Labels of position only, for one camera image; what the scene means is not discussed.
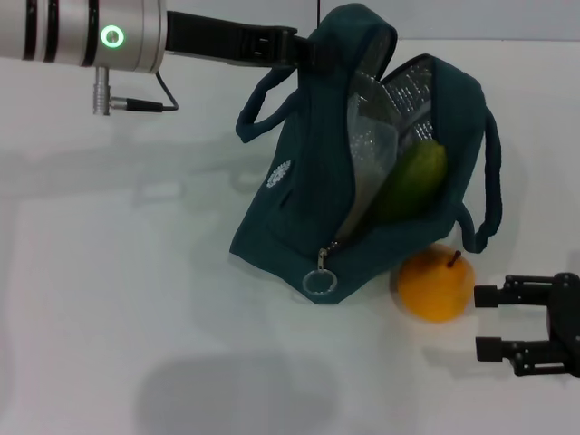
fruit stem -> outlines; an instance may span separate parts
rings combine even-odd
[[[461,256],[461,251],[455,251],[455,254],[453,255],[453,258],[451,259],[451,261],[449,261],[447,263],[447,267],[454,267],[455,263],[457,262],[457,260],[459,260],[459,257]]]

white logo on bag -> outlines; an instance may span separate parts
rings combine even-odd
[[[275,186],[276,184],[278,184],[280,181],[282,181],[282,179],[288,173],[288,170],[290,170],[290,165],[292,165],[292,161],[289,160],[289,161],[285,161],[280,166],[278,166],[276,169],[274,169],[272,171],[272,174],[270,174],[270,177],[268,178],[268,181],[266,183],[266,187],[270,189],[273,186]]]

bag handle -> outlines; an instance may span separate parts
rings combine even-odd
[[[499,229],[503,214],[499,170],[501,168],[501,143],[498,126],[489,109],[486,113],[486,216],[479,231],[475,232],[473,219],[465,204],[461,204],[457,221],[461,226],[463,247],[468,252],[480,254],[488,245],[488,239]]]
[[[290,94],[278,110],[270,115],[270,117],[263,121],[255,122],[257,115],[262,109],[268,91],[290,77],[294,70],[295,68],[273,69],[257,84],[246,106],[237,118],[236,133],[244,143],[248,143],[261,134],[272,130],[297,109],[300,102],[298,90]]]

orange fruit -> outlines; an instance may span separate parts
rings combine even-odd
[[[397,286],[411,313],[429,322],[447,322],[465,312],[475,273],[459,251],[433,245],[403,263]]]

cable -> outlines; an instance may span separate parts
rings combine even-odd
[[[171,103],[173,104],[172,106],[164,106],[162,102],[137,100],[136,98],[112,97],[110,101],[111,108],[121,111],[147,111],[154,113],[162,113],[163,111],[178,111],[179,104],[175,97],[171,94],[167,84],[165,84],[161,78],[161,74],[156,72],[155,77],[157,77],[159,85],[161,85],[161,88],[163,88],[163,91],[165,91],[168,98],[171,100]]]
[[[178,111],[179,110],[179,104],[178,101],[175,99],[175,97],[171,94],[171,91],[169,90],[169,88],[167,87],[167,84],[165,84],[165,82],[163,81],[163,79],[161,78],[161,74],[159,71],[157,71],[155,73],[155,77],[157,77],[157,81],[159,82],[159,85],[161,86],[161,88],[163,89],[163,91],[165,91],[165,93],[167,94],[169,100],[171,101],[171,103],[173,104],[173,106],[163,106],[163,111]]]

